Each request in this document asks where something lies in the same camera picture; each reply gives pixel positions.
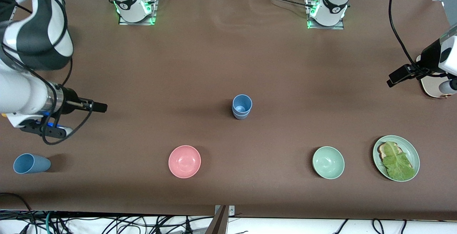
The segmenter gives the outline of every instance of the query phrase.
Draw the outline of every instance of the tabletop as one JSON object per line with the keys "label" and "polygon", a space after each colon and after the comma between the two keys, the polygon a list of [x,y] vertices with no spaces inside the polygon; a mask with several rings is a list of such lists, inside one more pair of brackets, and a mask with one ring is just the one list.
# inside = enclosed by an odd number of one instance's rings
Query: tabletop
{"label": "tabletop", "polygon": [[[119,26],[108,0],[66,0],[66,86],[108,111],[57,146],[0,120],[2,190],[36,210],[211,215],[227,204],[242,216],[457,219],[456,98],[428,98],[415,80],[389,88],[408,61],[388,0],[350,4],[344,30],[321,30],[307,29],[303,6],[276,0],[160,0],[154,26]],[[431,0],[394,0],[393,20],[412,57],[449,28]],[[253,100],[246,120],[232,115],[237,94]],[[373,145],[390,134],[418,151],[409,182],[374,166]],[[189,179],[168,169],[180,145],[201,154]],[[343,155],[338,179],[313,171],[320,146]],[[48,157],[51,169],[15,174],[22,153]],[[7,198],[0,207],[23,208]]]}

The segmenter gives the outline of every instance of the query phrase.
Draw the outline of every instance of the light green plate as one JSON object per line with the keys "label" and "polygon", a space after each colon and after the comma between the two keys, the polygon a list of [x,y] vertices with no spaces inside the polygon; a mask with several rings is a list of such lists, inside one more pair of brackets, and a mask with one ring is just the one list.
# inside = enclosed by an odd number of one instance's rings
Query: light green plate
{"label": "light green plate", "polygon": [[403,152],[406,154],[406,157],[410,161],[411,165],[413,166],[414,171],[416,172],[414,176],[409,179],[412,180],[414,177],[416,177],[418,171],[419,171],[419,166],[421,165],[419,161],[419,155],[417,154],[416,149],[414,148],[413,145],[411,145],[408,140],[402,138],[401,136],[394,136],[394,135],[389,135],[389,136],[383,136],[380,138],[376,144],[374,144],[373,148],[373,161],[374,164],[376,165],[377,169],[390,180],[393,181],[398,181],[398,182],[405,182],[409,180],[394,180],[389,175],[387,174],[387,169],[384,167],[384,164],[382,164],[381,161],[381,156],[379,155],[379,151],[377,150],[382,143],[385,143],[387,141],[392,141],[398,144],[398,147],[403,150]]}
{"label": "light green plate", "polygon": [[344,171],[343,155],[331,146],[322,146],[313,156],[313,168],[325,179],[333,180]]}

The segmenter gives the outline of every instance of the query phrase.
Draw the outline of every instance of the teal cable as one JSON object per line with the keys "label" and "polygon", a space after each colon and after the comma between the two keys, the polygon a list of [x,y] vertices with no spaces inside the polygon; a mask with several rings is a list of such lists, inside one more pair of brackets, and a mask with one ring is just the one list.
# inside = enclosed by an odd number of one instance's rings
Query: teal cable
{"label": "teal cable", "polygon": [[49,231],[49,216],[51,215],[51,212],[47,213],[47,216],[46,216],[46,231],[47,231],[47,234],[51,234],[51,232]]}

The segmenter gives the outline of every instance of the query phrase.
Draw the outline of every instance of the lettuce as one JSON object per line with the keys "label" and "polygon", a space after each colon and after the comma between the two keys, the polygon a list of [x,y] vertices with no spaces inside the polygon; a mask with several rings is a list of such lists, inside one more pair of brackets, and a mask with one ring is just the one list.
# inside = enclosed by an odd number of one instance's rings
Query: lettuce
{"label": "lettuce", "polygon": [[382,163],[392,179],[409,180],[414,177],[416,171],[410,166],[410,161],[406,158],[406,154],[404,152],[398,152],[394,142],[386,142],[384,154],[386,156],[382,160]]}

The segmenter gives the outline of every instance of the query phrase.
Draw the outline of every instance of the cup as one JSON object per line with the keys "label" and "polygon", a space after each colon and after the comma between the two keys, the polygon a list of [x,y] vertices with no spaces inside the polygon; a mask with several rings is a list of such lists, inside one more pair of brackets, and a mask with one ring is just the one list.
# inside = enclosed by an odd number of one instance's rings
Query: cup
{"label": "cup", "polygon": [[36,154],[21,154],[13,164],[17,174],[29,174],[47,171],[51,167],[49,159]]}
{"label": "cup", "polygon": [[251,112],[252,100],[245,94],[237,95],[232,102],[232,112],[238,120],[244,120]]}

